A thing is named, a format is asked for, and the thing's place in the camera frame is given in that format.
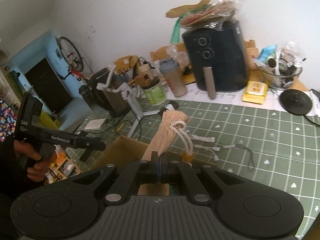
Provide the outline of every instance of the ceiling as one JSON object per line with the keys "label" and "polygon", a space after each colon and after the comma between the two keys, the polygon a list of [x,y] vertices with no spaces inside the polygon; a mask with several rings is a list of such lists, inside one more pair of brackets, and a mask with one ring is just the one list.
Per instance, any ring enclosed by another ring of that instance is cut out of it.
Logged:
{"label": "ceiling", "polygon": [[0,47],[45,19],[55,0],[0,0]]}

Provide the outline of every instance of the orange bead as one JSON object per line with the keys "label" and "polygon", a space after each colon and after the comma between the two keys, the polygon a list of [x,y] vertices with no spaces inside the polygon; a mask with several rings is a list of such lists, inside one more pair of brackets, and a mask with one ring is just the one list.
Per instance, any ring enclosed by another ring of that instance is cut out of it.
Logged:
{"label": "orange bead", "polygon": [[191,162],[194,157],[195,157],[194,153],[192,153],[192,155],[187,155],[186,152],[183,152],[183,154],[182,154],[182,159],[187,163]]}

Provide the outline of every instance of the door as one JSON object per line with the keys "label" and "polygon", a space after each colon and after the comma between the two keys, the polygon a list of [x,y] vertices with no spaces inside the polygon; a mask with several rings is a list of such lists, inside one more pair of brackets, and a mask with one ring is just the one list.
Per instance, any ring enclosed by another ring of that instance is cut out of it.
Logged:
{"label": "door", "polygon": [[72,101],[72,97],[61,84],[46,58],[30,69],[25,76],[52,112],[58,114]]}

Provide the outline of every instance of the green container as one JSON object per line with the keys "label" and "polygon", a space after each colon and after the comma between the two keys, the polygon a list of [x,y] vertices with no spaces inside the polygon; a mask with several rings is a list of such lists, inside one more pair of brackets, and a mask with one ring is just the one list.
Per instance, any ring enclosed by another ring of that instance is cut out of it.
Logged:
{"label": "green container", "polygon": [[149,86],[142,87],[142,89],[150,104],[153,106],[162,104],[167,99],[158,77],[155,77]]}

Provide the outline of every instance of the yellow package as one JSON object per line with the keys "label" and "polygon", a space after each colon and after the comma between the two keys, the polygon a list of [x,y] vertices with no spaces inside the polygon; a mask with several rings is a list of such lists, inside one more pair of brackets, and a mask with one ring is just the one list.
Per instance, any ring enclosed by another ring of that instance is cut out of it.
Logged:
{"label": "yellow package", "polygon": [[267,84],[256,81],[249,81],[243,93],[242,101],[263,104],[266,100],[267,91]]}

